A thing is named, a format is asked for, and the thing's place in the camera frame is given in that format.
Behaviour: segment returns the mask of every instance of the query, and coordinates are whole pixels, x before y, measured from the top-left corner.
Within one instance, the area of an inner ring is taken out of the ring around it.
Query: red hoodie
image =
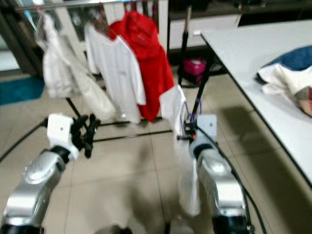
[[[110,31],[112,39],[121,35],[136,55],[146,96],[146,105],[139,109],[144,118],[153,121],[160,108],[159,96],[174,86],[166,53],[158,42],[157,26],[152,19],[133,11],[113,23]]]

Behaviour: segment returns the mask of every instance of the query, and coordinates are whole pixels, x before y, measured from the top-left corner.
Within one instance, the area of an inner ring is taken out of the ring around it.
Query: blue mat
[[[44,81],[37,78],[18,79],[0,83],[0,105],[37,99],[41,96]]]

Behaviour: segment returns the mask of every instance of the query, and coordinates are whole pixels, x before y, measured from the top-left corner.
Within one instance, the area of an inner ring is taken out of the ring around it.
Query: black cable
[[[32,133],[34,133],[39,127],[47,126],[48,119],[46,118],[44,121],[36,125],[33,129],[31,129],[28,133],[26,133],[23,137],[21,137],[17,142],[15,142],[14,145],[10,147],[1,157],[0,157],[0,163],[17,147],[23,140],[25,140],[27,137],[29,137]]]
[[[251,225],[251,218],[250,218],[250,213],[249,213],[249,208],[248,208],[248,203],[247,203],[247,199],[246,199],[246,196],[249,198],[250,202],[252,203],[254,209],[255,209],[255,212],[257,214],[257,217],[259,219],[259,222],[260,222],[260,226],[261,226],[261,229],[262,229],[262,232],[263,234],[267,234],[267,230],[265,228],[265,225],[264,225],[264,222],[262,220],[262,217],[261,217],[261,214],[260,214],[260,211],[256,205],[256,203],[254,202],[253,198],[250,196],[248,190],[246,189],[246,187],[244,186],[243,182],[241,181],[237,171],[235,170],[233,164],[230,162],[230,160],[226,157],[226,155],[224,154],[224,152],[221,150],[221,148],[215,143],[215,141],[204,131],[202,130],[200,127],[196,126],[196,128],[202,132],[202,134],[204,134],[204,136],[209,139],[211,141],[211,143],[218,149],[219,153],[221,154],[221,156],[227,161],[227,163],[229,164],[229,166],[231,167],[231,170],[232,170],[232,174],[234,175],[234,177],[237,179],[238,183],[240,184],[240,186],[242,187],[243,189],[243,194],[244,194],[244,200],[245,200],[245,203],[246,203],[246,217],[247,217],[247,221],[250,223]]]

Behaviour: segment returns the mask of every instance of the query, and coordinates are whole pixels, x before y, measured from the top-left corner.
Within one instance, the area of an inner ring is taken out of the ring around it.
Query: white t-shirt
[[[101,73],[114,105],[132,123],[140,122],[137,107],[146,104],[137,59],[121,36],[110,40],[91,23],[84,29],[87,57],[92,73]]]

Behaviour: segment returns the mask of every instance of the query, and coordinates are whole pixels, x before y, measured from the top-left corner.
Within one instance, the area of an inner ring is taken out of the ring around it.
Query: white cloth
[[[269,65],[258,71],[261,79],[267,84],[262,86],[265,94],[295,95],[303,88],[312,86],[312,66],[303,71],[292,71],[280,63]]]
[[[111,119],[116,109],[94,77],[62,41],[53,19],[41,13],[36,41],[44,50],[43,78],[51,98],[69,98],[79,93],[102,121]]]
[[[122,37],[118,36],[112,41],[98,32],[91,23],[85,25],[85,41],[91,72],[101,72],[106,90],[115,106],[129,121],[139,123],[137,104],[145,105],[146,98],[134,53]]]
[[[189,153],[189,142],[177,140],[183,134],[186,98],[179,85],[163,93],[160,98],[161,116],[169,120],[174,133],[174,150],[179,158],[179,202],[188,214],[200,213],[196,159]]]

